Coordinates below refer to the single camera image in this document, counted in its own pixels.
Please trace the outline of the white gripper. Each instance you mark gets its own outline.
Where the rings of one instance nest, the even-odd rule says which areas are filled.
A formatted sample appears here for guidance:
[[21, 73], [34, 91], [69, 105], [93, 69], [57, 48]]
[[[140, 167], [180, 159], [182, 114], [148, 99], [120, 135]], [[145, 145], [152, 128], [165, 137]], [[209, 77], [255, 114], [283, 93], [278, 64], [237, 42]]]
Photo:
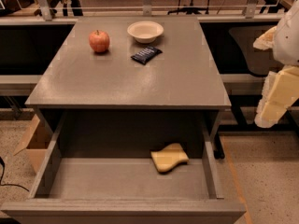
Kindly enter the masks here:
[[284, 14], [277, 27], [255, 39], [253, 47], [260, 50], [273, 48], [274, 59], [287, 64], [278, 73], [268, 73], [256, 110], [255, 124], [260, 128], [271, 128], [299, 99], [299, 0]]

